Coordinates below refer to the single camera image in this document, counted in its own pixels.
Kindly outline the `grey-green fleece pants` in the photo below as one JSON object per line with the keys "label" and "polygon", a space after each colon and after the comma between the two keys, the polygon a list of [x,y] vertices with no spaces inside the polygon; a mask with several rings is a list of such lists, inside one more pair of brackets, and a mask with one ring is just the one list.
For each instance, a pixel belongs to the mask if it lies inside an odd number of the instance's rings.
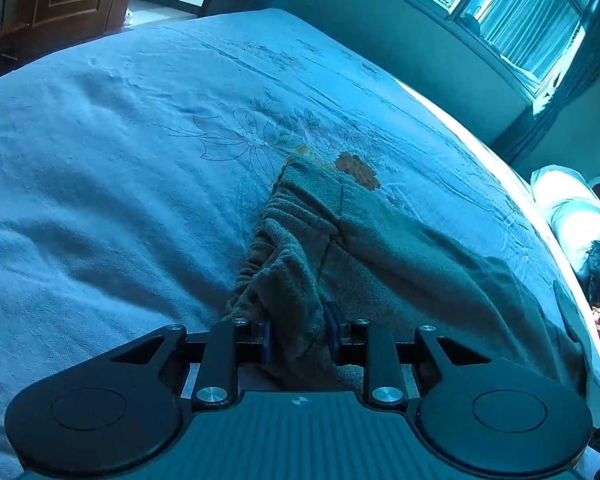
{"label": "grey-green fleece pants", "polygon": [[231,318],[266,321],[280,350],[268,369],[291,389],[347,389],[332,364],[325,310],[398,337],[431,324],[585,393],[583,334],[561,328],[507,263],[391,206],[302,155],[283,166],[228,302]]}

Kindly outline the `light blue floral bed sheet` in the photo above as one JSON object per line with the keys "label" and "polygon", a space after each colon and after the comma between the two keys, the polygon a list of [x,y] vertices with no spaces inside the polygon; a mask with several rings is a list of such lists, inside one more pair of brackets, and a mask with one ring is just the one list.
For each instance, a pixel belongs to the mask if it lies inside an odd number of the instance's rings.
{"label": "light blue floral bed sheet", "polygon": [[[585,393],[431,324],[406,405],[238,370],[159,378],[205,333],[302,155],[479,255],[583,334]],[[417,92],[281,10],[142,27],[0,78],[0,479],[600,479],[600,340],[530,182]]]}

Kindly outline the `rolled white blue duvet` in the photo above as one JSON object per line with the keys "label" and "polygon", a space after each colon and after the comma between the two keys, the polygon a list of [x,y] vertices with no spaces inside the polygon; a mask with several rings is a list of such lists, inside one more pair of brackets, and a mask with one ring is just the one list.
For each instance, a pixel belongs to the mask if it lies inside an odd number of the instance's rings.
{"label": "rolled white blue duvet", "polygon": [[573,169],[535,170],[531,192],[582,285],[600,288],[600,199]]}

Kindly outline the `sheer white window curtain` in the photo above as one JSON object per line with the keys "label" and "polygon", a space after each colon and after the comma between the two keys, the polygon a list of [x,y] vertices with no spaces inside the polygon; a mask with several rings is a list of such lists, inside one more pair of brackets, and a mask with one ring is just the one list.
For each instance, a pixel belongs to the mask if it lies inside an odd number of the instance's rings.
{"label": "sheer white window curtain", "polygon": [[479,18],[483,38],[513,66],[543,80],[576,30],[585,0],[491,0]]}

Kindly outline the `teal right window curtain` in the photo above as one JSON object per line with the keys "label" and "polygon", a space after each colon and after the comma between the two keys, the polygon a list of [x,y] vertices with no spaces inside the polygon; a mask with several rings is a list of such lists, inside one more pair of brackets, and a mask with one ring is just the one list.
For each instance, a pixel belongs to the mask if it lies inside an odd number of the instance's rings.
{"label": "teal right window curtain", "polygon": [[491,150],[509,165],[529,155],[554,126],[559,114],[600,78],[600,0],[585,10],[584,36],[562,81],[537,112],[527,107],[491,144]]}

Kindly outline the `window with metal frame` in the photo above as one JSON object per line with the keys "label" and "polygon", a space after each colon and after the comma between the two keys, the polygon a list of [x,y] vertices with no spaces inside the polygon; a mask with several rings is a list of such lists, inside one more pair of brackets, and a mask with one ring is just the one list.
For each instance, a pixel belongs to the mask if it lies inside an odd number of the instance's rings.
{"label": "window with metal frame", "polygon": [[491,53],[532,96],[556,86],[590,0],[422,0]]}

